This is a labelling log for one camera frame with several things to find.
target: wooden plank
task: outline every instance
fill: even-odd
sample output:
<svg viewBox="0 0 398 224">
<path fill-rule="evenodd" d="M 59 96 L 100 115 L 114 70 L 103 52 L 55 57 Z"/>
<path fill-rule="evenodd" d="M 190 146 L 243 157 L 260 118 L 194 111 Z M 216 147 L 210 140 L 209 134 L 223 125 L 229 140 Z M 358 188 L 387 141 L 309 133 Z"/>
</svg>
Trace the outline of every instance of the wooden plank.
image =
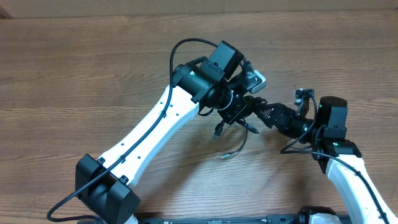
<svg viewBox="0 0 398 224">
<path fill-rule="evenodd" d="M 387 11 L 267 12 L 0 21 L 0 220 L 42 223 L 73 190 L 75 165 L 123 138 L 168 84 L 170 49 L 180 39 L 227 40 L 267 76 L 258 96 L 292 105 L 292 91 L 348 100 L 347 138 L 398 214 L 398 14 Z M 175 65 L 209 55 L 185 44 Z M 134 191 L 140 212 L 169 218 L 259 216 L 323 205 L 345 212 L 334 186 L 308 156 L 284 156 L 285 138 L 195 118 L 161 150 Z M 87 213 L 74 200 L 57 215 Z"/>
<path fill-rule="evenodd" d="M 13 18 L 395 9 L 398 0 L 0 0 Z"/>
</svg>

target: black plastic part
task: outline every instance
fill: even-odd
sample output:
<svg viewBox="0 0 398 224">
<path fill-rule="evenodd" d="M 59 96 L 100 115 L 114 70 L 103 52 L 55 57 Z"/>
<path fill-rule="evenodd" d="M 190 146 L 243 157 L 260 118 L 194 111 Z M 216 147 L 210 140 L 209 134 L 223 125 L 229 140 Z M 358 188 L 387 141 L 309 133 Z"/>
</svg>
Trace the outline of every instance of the black plastic part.
<svg viewBox="0 0 398 224">
<path fill-rule="evenodd" d="M 223 78 L 224 72 L 219 68 L 214 70 L 208 69 L 207 72 L 202 71 L 194 63 L 186 63 L 179 65 L 174 70 L 173 83 L 174 86 L 179 86 L 192 95 L 194 103 L 200 103 L 200 109 L 205 107 L 205 96 L 218 85 Z"/>
<path fill-rule="evenodd" d="M 323 138 L 344 139 L 348 108 L 347 101 L 335 96 L 322 97 L 319 104 L 316 127 L 325 124 Z"/>
<path fill-rule="evenodd" d="M 235 94 L 245 95 L 248 91 L 262 83 L 262 80 L 254 73 L 254 69 L 250 62 L 247 62 L 246 68 L 242 67 L 242 72 L 235 75 L 229 82 L 228 86 Z"/>
<path fill-rule="evenodd" d="M 243 54 L 225 41 L 221 41 L 217 49 L 212 53 L 209 61 L 224 71 L 224 78 L 229 80 L 239 63 L 243 60 Z"/>
<path fill-rule="evenodd" d="M 311 126 L 312 120 L 297 116 L 292 108 L 281 103 L 257 104 L 254 113 L 268 127 L 275 126 L 280 133 L 288 138 L 298 138 Z M 302 138 L 301 142 L 309 142 L 310 135 Z"/>
<path fill-rule="evenodd" d="M 209 108 L 220 110 L 230 105 L 232 103 L 231 101 L 233 101 L 232 91 L 217 86 L 208 92 L 203 103 Z"/>
<path fill-rule="evenodd" d="M 296 90 L 295 92 L 296 102 L 294 104 L 298 106 L 298 109 L 296 111 L 297 116 L 305 118 L 310 109 L 310 98 L 311 96 L 314 96 L 314 94 L 315 91 L 313 89 Z"/>
<path fill-rule="evenodd" d="M 243 119 L 254 111 L 254 100 L 252 96 L 234 95 L 231 104 L 224 110 L 218 110 L 218 114 L 225 123 L 233 124 L 235 121 Z"/>
<path fill-rule="evenodd" d="M 84 155 L 76 165 L 75 188 L 80 189 L 105 168 L 90 155 Z M 138 196 L 126 185 L 128 179 L 117 179 L 111 173 L 82 191 L 78 198 L 108 224 L 123 224 L 137 210 Z"/>
<path fill-rule="evenodd" d="M 214 139 L 218 139 L 220 137 L 221 133 L 224 130 L 224 124 L 225 124 L 224 121 L 217 124 L 215 131 L 214 131 L 214 136 L 213 136 Z"/>
<path fill-rule="evenodd" d="M 247 128 L 250 132 L 254 133 L 254 134 L 260 134 L 259 130 L 257 130 L 257 128 L 251 126 L 250 124 L 247 124 L 244 121 L 241 120 L 237 120 L 236 121 L 238 124 L 240 124 L 241 126 Z"/>
<path fill-rule="evenodd" d="M 358 158 L 362 158 L 362 154 L 356 147 L 355 143 L 350 140 L 340 140 L 340 139 L 322 139 L 320 141 L 320 147 L 313 149 L 313 151 L 318 151 L 322 149 L 322 153 L 338 157 L 339 155 L 355 155 Z M 324 174 L 326 174 L 326 167 L 329 162 L 327 157 L 314 157 L 314 160 L 318 161 L 319 166 Z"/>
<path fill-rule="evenodd" d="M 337 215 L 342 224 L 351 224 L 348 215 Z M 145 218 L 138 219 L 139 224 L 307 224 L 305 214 L 275 214 L 252 218 L 184 218 L 184 219 L 162 219 Z"/>
</svg>

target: black joint housing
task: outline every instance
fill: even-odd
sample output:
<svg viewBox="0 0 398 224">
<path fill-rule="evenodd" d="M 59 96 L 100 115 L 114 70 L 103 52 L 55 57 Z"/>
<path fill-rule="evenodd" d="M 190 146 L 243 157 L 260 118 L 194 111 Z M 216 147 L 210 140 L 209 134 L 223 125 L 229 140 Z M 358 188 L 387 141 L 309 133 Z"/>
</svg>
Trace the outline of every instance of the black joint housing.
<svg viewBox="0 0 398 224">
<path fill-rule="evenodd" d="M 195 63 L 197 62 L 201 62 L 200 67 L 196 66 Z M 174 87 L 178 85 L 191 94 L 191 100 L 194 103 L 199 102 L 200 110 L 202 110 L 207 106 L 205 101 L 208 95 L 220 85 L 223 76 L 224 71 L 221 68 L 209 62 L 206 57 L 200 57 L 175 68 L 173 85 Z"/>
<path fill-rule="evenodd" d="M 218 110 L 218 114 L 225 123 L 233 124 L 239 119 L 249 116 L 253 112 L 252 96 L 234 95 L 229 106 Z"/>
<path fill-rule="evenodd" d="M 222 69 L 225 73 L 224 78 L 229 80 L 243 58 L 244 56 L 240 51 L 229 43 L 221 41 L 210 56 L 209 61 Z"/>
<path fill-rule="evenodd" d="M 347 129 L 345 127 L 348 114 L 347 101 L 335 96 L 324 96 L 320 100 L 317 124 L 326 125 L 322 138 L 344 139 Z"/>
<path fill-rule="evenodd" d="M 281 134 L 292 139 L 300 137 L 312 124 L 311 119 L 297 116 L 292 108 L 281 103 L 257 105 L 254 113 L 268 128 L 275 126 Z M 308 134 L 301 142 L 309 140 Z"/>
<path fill-rule="evenodd" d="M 362 154 L 356 147 L 355 143 L 346 139 L 322 139 L 320 141 L 320 148 L 322 153 L 338 157 L 339 155 L 355 155 L 358 158 L 362 158 Z M 324 174 L 326 174 L 326 167 L 329 162 L 327 157 L 314 157 L 314 160 L 318 161 L 319 166 Z"/>
<path fill-rule="evenodd" d="M 96 161 L 85 154 L 76 165 L 76 190 L 105 171 L 104 159 Z M 126 185 L 128 179 L 117 179 L 112 173 L 87 187 L 77 197 L 108 224 L 123 224 L 137 210 L 138 196 Z"/>
</svg>

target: cable connector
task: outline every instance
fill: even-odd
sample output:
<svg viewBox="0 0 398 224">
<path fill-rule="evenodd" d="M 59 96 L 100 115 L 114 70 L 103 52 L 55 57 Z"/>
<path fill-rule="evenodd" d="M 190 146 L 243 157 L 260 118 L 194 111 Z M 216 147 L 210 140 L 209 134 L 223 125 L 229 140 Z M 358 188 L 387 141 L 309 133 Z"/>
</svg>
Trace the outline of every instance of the cable connector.
<svg viewBox="0 0 398 224">
<path fill-rule="evenodd" d="M 225 121 L 222 121 L 217 124 L 217 126 L 215 128 L 213 139 L 218 139 L 220 137 L 221 133 L 224 130 L 224 124 L 225 124 Z"/>
<path fill-rule="evenodd" d="M 220 158 L 222 158 L 222 159 L 229 159 L 231 157 L 231 153 L 226 153 L 226 154 L 223 154 L 222 156 L 220 156 Z"/>
<path fill-rule="evenodd" d="M 260 134 L 259 130 L 257 130 L 257 128 L 251 126 L 250 124 L 247 124 L 244 121 L 241 120 L 237 120 L 236 121 L 238 124 L 240 124 L 241 126 L 247 128 L 250 132 L 254 133 L 254 134 Z"/>
</svg>

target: black screw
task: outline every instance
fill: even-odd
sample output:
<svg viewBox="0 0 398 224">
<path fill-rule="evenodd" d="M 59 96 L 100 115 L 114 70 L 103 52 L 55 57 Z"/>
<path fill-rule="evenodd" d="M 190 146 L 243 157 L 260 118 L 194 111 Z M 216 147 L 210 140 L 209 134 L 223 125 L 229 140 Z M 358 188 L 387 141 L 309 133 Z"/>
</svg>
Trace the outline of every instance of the black screw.
<svg viewBox="0 0 398 224">
<path fill-rule="evenodd" d="M 121 181 L 123 184 L 127 184 L 127 182 L 129 182 L 129 179 L 128 179 L 125 175 L 123 175 L 122 177 L 120 177 L 120 181 Z"/>
<path fill-rule="evenodd" d="M 102 164 L 104 164 L 105 159 L 101 157 L 101 158 L 98 159 L 98 162 L 102 165 Z"/>
</svg>

